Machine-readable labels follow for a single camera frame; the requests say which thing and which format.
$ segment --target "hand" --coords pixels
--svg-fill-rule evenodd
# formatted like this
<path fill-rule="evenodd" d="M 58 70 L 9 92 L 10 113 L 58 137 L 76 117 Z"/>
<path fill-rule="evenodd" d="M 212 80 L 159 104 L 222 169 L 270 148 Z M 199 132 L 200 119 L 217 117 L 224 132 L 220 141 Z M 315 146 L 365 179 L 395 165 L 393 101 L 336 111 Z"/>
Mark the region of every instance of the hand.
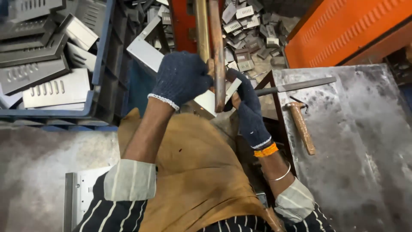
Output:
<path fill-rule="evenodd" d="M 253 149 L 259 149 L 272 139 L 263 123 L 259 98 L 250 81 L 240 72 L 229 69 L 242 81 L 237 89 L 238 94 L 233 94 L 232 104 L 238 110 L 239 128 L 242 136 Z"/>
<path fill-rule="evenodd" d="M 147 97 L 155 97 L 178 110 L 212 86 L 207 65 L 198 54 L 173 52 L 163 57 L 156 85 Z"/>

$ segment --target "blue plastic crate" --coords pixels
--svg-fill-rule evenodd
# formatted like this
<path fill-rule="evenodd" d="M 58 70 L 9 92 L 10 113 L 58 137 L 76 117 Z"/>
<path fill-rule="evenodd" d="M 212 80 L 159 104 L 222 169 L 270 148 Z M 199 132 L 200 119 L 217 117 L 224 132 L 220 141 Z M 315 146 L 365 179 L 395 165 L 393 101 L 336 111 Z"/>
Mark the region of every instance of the blue plastic crate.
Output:
<path fill-rule="evenodd" d="M 107 0 L 106 18 L 98 45 L 96 65 L 84 110 L 0 110 L 0 121 L 18 125 L 73 130 L 118 126 L 128 112 L 132 58 L 126 51 L 136 37 L 122 0 Z"/>

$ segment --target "copper rod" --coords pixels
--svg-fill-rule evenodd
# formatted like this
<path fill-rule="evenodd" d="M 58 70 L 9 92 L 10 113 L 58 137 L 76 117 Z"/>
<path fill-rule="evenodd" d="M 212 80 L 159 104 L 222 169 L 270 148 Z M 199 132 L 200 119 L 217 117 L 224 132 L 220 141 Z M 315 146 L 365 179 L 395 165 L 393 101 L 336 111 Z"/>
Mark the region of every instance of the copper rod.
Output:
<path fill-rule="evenodd" d="M 194 14 L 196 18 L 197 53 L 206 63 L 211 55 L 206 0 L 195 0 Z"/>
<path fill-rule="evenodd" d="M 215 62 L 215 112 L 220 113 L 225 107 L 226 70 L 218 0 L 209 0 L 209 13 L 213 42 L 213 59 Z"/>

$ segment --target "orange thread bracelet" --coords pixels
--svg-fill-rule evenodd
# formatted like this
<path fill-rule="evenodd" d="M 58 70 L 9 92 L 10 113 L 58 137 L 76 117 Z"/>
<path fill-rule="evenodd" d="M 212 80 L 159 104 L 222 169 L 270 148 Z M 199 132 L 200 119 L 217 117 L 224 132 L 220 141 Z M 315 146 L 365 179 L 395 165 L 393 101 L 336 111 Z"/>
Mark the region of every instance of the orange thread bracelet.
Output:
<path fill-rule="evenodd" d="M 276 143 L 272 143 L 272 145 L 268 146 L 267 148 L 263 149 L 262 151 L 255 151 L 255 157 L 266 157 L 270 156 L 274 152 L 277 152 L 279 149 L 276 146 Z"/>

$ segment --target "silver bangle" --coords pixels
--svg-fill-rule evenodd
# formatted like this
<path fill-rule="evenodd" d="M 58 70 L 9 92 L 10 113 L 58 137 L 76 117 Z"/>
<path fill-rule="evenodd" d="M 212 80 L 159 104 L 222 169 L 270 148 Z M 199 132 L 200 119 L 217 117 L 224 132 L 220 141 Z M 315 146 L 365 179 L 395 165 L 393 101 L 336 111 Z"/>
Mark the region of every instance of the silver bangle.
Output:
<path fill-rule="evenodd" d="M 288 164 L 289 164 L 289 169 L 288 169 L 288 171 L 287 171 L 283 176 L 281 176 L 281 177 L 279 177 L 279 178 L 277 178 L 277 179 L 268 180 L 268 181 L 277 181 L 277 180 L 280 180 L 280 179 L 282 179 L 283 177 L 285 177 L 285 176 L 290 172 L 290 167 L 291 167 L 291 165 L 290 165 L 289 162 L 288 162 Z"/>

